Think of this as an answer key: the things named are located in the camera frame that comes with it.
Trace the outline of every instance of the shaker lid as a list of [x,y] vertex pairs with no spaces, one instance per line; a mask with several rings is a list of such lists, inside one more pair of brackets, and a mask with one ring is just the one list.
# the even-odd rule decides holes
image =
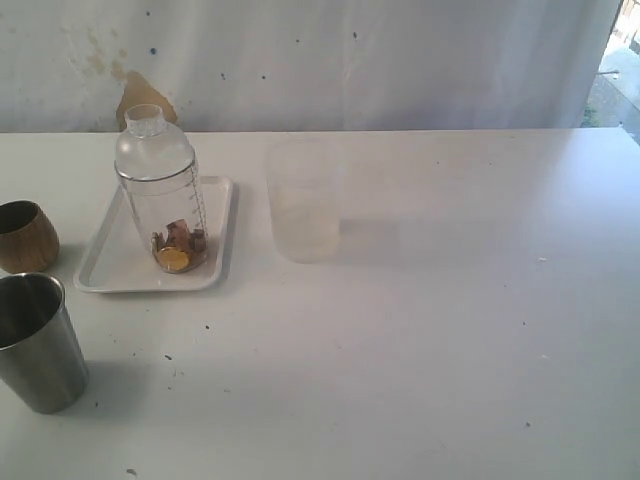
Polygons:
[[133,181],[154,181],[177,175],[195,155],[187,136],[167,122],[158,105],[143,104],[125,112],[127,129],[116,141],[117,174]]

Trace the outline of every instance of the stain on wall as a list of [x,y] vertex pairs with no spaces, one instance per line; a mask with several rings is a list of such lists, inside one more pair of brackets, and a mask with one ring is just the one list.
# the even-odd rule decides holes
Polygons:
[[124,121],[124,112],[129,108],[135,107],[142,103],[153,103],[162,107],[164,117],[171,123],[178,121],[178,115],[176,114],[173,105],[169,103],[169,100],[156,90],[146,78],[135,70],[131,70],[126,73],[125,78],[127,83],[124,87],[124,93],[120,104],[116,109],[116,118],[118,120],[118,126],[120,131],[124,130],[127,126]]

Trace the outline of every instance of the white tray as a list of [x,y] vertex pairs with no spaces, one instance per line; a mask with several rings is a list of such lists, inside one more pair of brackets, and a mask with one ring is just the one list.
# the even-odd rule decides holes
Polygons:
[[233,182],[201,177],[210,238],[209,256],[199,267],[182,274],[163,272],[144,249],[120,188],[89,243],[73,282],[85,292],[186,291],[207,288],[222,274]]

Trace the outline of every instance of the clear plastic shaker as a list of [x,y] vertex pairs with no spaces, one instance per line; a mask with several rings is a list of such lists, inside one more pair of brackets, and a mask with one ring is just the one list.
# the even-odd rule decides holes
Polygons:
[[182,273],[207,257],[207,225],[195,151],[157,105],[125,113],[115,169],[145,248],[160,267]]

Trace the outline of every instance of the clear plastic cup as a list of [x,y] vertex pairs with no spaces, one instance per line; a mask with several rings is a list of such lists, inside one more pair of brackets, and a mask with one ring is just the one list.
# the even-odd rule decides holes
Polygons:
[[340,243],[341,161],[322,140],[291,140],[266,159],[271,229],[278,251],[298,263],[332,257]]

